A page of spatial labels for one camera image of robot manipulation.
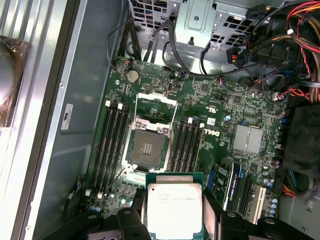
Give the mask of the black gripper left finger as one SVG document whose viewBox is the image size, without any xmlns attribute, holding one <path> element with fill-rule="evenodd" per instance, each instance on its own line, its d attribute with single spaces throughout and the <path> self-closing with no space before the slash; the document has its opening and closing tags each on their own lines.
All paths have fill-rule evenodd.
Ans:
<svg viewBox="0 0 320 240">
<path fill-rule="evenodd" d="M 142 221 L 145 188 L 138 188 L 130 207 L 120 208 L 104 218 L 99 212 L 84 212 L 62 225 L 45 240 L 149 240 L 150 233 Z"/>
</svg>

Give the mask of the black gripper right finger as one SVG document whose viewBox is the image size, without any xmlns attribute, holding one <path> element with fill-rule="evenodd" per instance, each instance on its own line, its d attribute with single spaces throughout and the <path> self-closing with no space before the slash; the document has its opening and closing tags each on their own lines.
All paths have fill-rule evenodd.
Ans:
<svg viewBox="0 0 320 240">
<path fill-rule="evenodd" d="M 261 217 L 257 224 L 239 213 L 223 210 L 213 193 L 203 190 L 203 223 L 211 240 L 311 240 L 305 233 L 274 217 Z"/>
</svg>

